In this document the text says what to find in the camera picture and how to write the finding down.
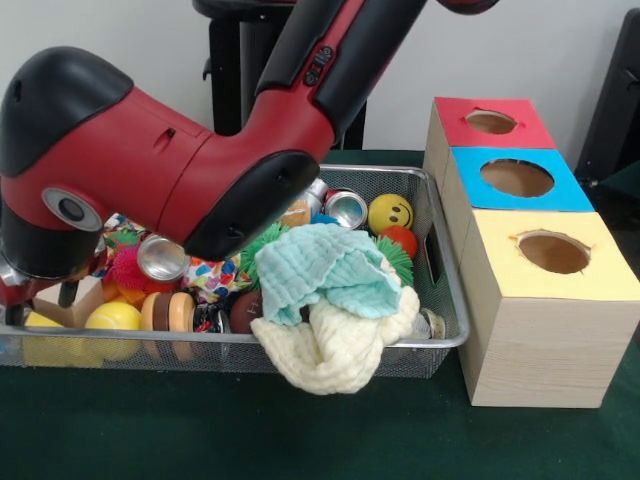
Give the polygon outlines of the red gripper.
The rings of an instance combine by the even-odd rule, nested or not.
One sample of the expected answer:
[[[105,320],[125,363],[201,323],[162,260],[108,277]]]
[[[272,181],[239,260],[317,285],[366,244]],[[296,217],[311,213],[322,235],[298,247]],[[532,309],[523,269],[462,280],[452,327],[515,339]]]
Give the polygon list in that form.
[[[24,325],[25,303],[32,299],[31,279],[7,262],[0,266],[1,304],[6,308],[6,324],[20,327]],[[58,305],[70,308],[76,299],[79,280],[68,280],[60,284]]]

